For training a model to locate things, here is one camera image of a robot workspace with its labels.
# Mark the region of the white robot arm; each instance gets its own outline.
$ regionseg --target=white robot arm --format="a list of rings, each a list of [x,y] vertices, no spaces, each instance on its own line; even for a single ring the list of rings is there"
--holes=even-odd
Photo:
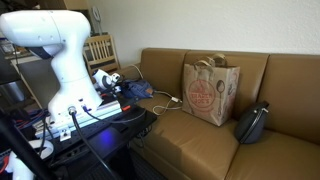
[[[81,13],[68,10],[30,10],[2,14],[0,28],[8,40],[22,47],[60,46],[51,66],[60,89],[50,101],[50,122],[72,122],[68,108],[94,112],[102,99],[85,68],[82,49],[90,35],[90,24]]]

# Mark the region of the red logo on bag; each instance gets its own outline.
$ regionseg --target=red logo on bag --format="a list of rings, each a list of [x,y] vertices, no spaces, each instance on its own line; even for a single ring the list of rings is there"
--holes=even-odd
[[[211,111],[215,99],[214,87],[205,80],[193,81],[189,86],[190,104],[199,111]]]

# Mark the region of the blue cloth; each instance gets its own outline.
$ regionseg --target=blue cloth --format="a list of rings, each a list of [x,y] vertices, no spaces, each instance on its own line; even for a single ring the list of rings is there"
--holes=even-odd
[[[125,80],[121,88],[125,98],[138,97],[139,99],[152,98],[153,88],[146,80]]]

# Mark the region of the metal stand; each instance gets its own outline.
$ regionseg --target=metal stand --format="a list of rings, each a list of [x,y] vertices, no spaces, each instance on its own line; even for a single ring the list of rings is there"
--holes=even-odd
[[[11,118],[0,110],[0,135],[22,162],[39,178],[56,180],[56,175],[38,156]]]

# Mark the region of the white cable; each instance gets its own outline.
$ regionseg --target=white cable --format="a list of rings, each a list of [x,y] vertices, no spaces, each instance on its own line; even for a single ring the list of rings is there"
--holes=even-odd
[[[141,73],[140,69],[139,69],[136,65],[134,65],[134,64],[132,64],[132,65],[130,65],[130,66],[135,67],[135,68],[138,70],[138,72],[139,72],[139,74],[140,74],[140,76],[141,76],[141,79],[143,79],[143,76],[142,76],[142,73]]]
[[[170,104],[171,101],[173,101],[172,98],[169,100],[169,102],[167,103],[166,106],[154,106],[154,107],[152,108],[153,113],[156,114],[157,116],[160,116],[160,115],[164,114],[167,110],[181,109],[181,106],[169,108],[169,104]],[[161,109],[164,109],[164,110],[163,110],[161,113],[157,113],[157,112],[156,112],[156,109],[157,109],[157,108],[161,108]]]
[[[169,96],[169,97],[173,97],[173,96],[171,96],[169,93],[167,93],[167,92],[164,92],[164,91],[154,91],[155,93],[159,93],[159,94],[165,94],[165,95],[167,95],[167,96]]]

